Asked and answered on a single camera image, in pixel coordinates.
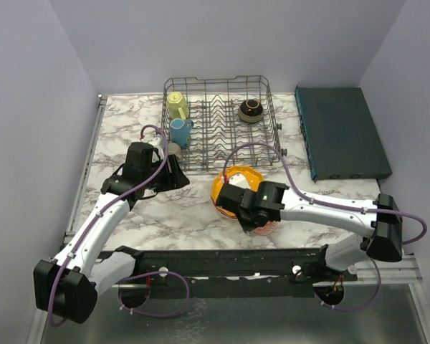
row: mug handle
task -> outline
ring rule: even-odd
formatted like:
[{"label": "mug handle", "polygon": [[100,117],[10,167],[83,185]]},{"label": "mug handle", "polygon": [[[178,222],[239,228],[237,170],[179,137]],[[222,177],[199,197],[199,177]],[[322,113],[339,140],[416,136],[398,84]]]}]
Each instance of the mug handle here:
[{"label": "mug handle", "polygon": [[185,112],[183,111],[183,109],[181,107],[178,108],[178,113],[180,114],[180,117],[182,120],[186,119]]}]

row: dish rack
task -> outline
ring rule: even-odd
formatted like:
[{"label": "dish rack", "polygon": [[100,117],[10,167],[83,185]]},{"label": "dish rack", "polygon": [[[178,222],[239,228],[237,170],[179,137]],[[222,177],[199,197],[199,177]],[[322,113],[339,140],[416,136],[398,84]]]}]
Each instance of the dish rack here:
[{"label": "dish rack", "polygon": [[[179,161],[184,171],[208,171],[222,168],[231,151],[248,142],[263,142],[280,148],[277,123],[272,104],[269,81],[261,76],[241,76],[234,79],[199,79],[174,77],[164,84],[161,129],[169,136],[171,116],[167,107],[168,93],[179,91],[186,98],[189,118],[194,121],[191,144],[182,150]],[[237,113],[246,99],[255,98],[263,106],[264,117],[255,124],[242,122]],[[279,157],[272,151],[252,146],[239,150],[232,158],[233,165],[251,167],[271,166]]]}]

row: wall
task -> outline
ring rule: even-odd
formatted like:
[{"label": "wall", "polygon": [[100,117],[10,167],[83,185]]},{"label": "wall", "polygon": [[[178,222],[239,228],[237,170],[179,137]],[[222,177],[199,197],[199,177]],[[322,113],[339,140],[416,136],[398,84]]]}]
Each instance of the wall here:
[{"label": "wall", "polygon": [[275,91],[357,85],[404,0],[51,0],[99,92],[263,74]]},{"label": "wall", "polygon": [[32,270],[62,241],[98,97],[45,0],[0,1],[0,343],[25,343]]},{"label": "wall", "polygon": [[382,189],[429,225],[413,249],[430,304],[430,0],[406,2],[361,87],[393,169]]}]

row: cup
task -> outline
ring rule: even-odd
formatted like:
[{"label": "cup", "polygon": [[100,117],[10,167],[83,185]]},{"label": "cup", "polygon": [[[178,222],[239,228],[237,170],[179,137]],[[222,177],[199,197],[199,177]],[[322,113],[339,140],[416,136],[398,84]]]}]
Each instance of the cup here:
[{"label": "cup", "polygon": [[177,160],[181,160],[183,158],[180,146],[174,142],[169,143],[169,155],[172,154],[174,154]]},{"label": "cup", "polygon": [[191,129],[193,129],[194,122],[190,119],[182,120],[176,118],[171,122],[171,141],[176,143],[182,148],[187,148],[191,142]]},{"label": "cup", "polygon": [[172,120],[175,120],[176,118],[185,120],[189,116],[186,99],[180,92],[171,92],[168,94],[167,107]]}]

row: blue mug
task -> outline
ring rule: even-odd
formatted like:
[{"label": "blue mug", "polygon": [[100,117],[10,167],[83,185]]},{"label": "blue mug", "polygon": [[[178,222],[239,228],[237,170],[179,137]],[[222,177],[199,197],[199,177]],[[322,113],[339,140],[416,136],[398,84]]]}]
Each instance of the blue mug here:
[{"label": "blue mug", "polygon": [[191,129],[193,129],[194,122],[189,118],[182,120],[176,118],[171,122],[171,141],[176,143],[182,148],[187,148],[191,142]]}]

